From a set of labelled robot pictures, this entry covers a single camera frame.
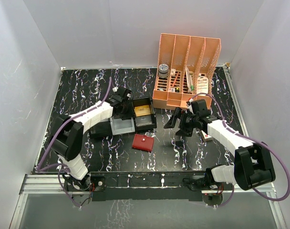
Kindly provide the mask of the red leather card holder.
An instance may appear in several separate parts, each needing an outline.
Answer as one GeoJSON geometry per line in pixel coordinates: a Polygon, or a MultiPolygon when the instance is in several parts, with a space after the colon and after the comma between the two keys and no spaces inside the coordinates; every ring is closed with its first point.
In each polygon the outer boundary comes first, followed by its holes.
{"type": "Polygon", "coordinates": [[[152,152],[154,146],[154,138],[146,135],[135,134],[132,143],[133,149],[138,149],[146,152],[152,152]]]}

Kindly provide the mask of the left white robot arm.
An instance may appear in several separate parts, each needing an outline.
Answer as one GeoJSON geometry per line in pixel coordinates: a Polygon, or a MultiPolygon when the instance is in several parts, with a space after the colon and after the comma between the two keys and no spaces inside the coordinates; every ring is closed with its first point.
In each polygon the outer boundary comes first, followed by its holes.
{"type": "Polygon", "coordinates": [[[119,86],[108,92],[103,100],[73,115],[62,114],[55,120],[51,130],[47,150],[54,151],[69,169],[69,175],[76,180],[83,180],[88,169],[80,151],[83,135],[103,120],[117,116],[122,120],[135,117],[131,99],[132,91],[119,86]]]}

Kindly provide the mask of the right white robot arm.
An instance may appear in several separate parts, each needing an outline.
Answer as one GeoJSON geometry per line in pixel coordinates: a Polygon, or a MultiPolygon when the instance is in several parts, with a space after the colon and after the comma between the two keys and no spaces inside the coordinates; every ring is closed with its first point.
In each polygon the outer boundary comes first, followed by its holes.
{"type": "Polygon", "coordinates": [[[177,136],[191,137],[193,130],[199,129],[219,141],[234,156],[232,166],[207,168],[199,185],[228,183],[249,190],[276,179],[270,151],[262,143],[238,136],[238,132],[228,127],[225,121],[211,114],[205,100],[191,101],[187,105],[186,110],[177,107],[164,128],[174,128],[179,120],[177,136]]]}

